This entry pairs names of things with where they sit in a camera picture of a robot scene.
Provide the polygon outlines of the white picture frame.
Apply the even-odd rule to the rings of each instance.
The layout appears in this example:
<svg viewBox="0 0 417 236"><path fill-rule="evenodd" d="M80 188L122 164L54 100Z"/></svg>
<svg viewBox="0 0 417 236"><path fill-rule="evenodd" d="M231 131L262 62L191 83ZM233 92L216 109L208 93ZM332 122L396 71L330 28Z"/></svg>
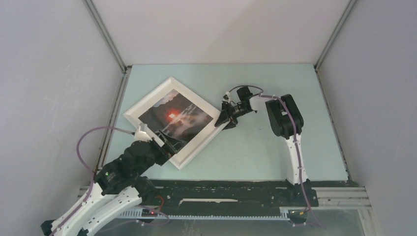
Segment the white picture frame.
<svg viewBox="0 0 417 236"><path fill-rule="evenodd" d="M220 111L170 77L134 106L124 117L135 127L140 123L148 127L146 132L162 146L155 132L182 140L182 149L170 162L179 170L184 168L223 127L215 127Z"/></svg>

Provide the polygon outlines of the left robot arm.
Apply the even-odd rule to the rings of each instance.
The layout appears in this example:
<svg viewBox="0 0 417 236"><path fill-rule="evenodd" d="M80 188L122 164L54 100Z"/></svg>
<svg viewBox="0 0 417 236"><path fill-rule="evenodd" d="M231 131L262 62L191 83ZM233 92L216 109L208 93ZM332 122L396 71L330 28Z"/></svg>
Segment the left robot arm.
<svg viewBox="0 0 417 236"><path fill-rule="evenodd" d="M163 166L185 142L162 131L156 136L133 133L134 141L123 153L95 174L84 195L63 216L41 224L45 236L93 236L123 211L153 203L157 190L144 172L157 164Z"/></svg>

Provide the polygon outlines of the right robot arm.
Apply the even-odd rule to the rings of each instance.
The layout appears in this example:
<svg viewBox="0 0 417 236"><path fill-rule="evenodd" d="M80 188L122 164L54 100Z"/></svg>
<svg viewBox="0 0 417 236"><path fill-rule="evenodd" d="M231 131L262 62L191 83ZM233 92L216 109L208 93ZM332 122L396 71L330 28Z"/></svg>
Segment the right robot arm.
<svg viewBox="0 0 417 236"><path fill-rule="evenodd" d="M290 94L281 97L265 95L263 90L253 94L250 88L236 86L223 95L221 112L214 126L231 129L236 127L239 117L265 109L274 135L285 139L289 151L286 180L291 185L303 188L308 180L301 151L304 120L293 97Z"/></svg>

